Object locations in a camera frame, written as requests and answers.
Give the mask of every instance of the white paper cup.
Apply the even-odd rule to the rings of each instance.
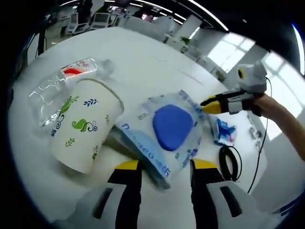
[[[51,131],[51,152],[66,166],[90,173],[104,140],[123,113],[118,96],[102,82],[79,81]]]

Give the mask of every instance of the human hand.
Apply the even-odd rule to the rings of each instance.
[[[285,108],[280,105],[275,99],[264,94],[262,97],[255,99],[254,105],[259,106],[261,109],[262,116],[275,120],[280,118],[281,111],[284,111]]]

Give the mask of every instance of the blue cushion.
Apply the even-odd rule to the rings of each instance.
[[[156,111],[152,120],[160,146],[168,151],[179,148],[193,127],[193,119],[185,110],[167,105]]]

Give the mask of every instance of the table surface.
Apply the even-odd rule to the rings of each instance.
[[[124,114],[148,97],[181,89],[198,103],[210,95],[226,91],[209,72],[183,54],[149,37],[118,27],[74,36],[40,55],[13,86],[9,134],[21,180],[33,202],[50,221],[68,217],[75,210],[78,199],[91,187],[107,182],[114,167],[129,160],[112,148],[103,146],[92,173],[80,174],[65,168],[52,156],[49,135],[42,135],[37,130],[38,123],[32,117],[28,94],[43,77],[87,57],[110,59],[115,63],[112,77],[117,82],[116,90],[120,91],[125,105]],[[223,120],[237,126],[235,147],[243,161],[243,171],[237,185],[245,191],[253,180],[258,157],[255,141],[248,132],[251,124],[246,115],[246,112],[221,115]],[[196,158],[218,164],[220,147],[213,143],[208,124],[203,128]],[[266,165],[263,152],[254,187]],[[167,191],[158,191],[145,173],[142,177],[139,228],[195,228],[189,165]]]

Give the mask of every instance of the desk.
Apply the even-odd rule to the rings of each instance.
[[[113,87],[125,104],[124,114],[148,97],[180,89],[198,103],[210,95],[226,91],[210,73],[183,54],[166,44],[119,27],[83,33],[48,49],[23,71],[13,86],[9,134],[23,184],[38,209],[50,221],[68,217],[75,210],[79,198],[91,187],[106,182],[113,168],[128,160],[126,156],[103,146],[92,174],[79,174],[64,168],[51,155],[49,137],[33,131],[37,121],[31,116],[29,92],[46,75],[87,57],[114,61],[116,68],[112,76],[117,83]],[[243,160],[243,172],[237,185],[247,191],[258,156],[255,142],[248,134],[250,123],[246,112],[221,116],[223,120],[237,125],[235,146]],[[208,124],[203,128],[197,158],[218,164],[219,146],[212,142]],[[254,187],[265,169],[266,158],[262,153]],[[141,195],[138,228],[195,228],[189,165],[173,181],[172,188],[164,192],[157,191],[143,173]]]

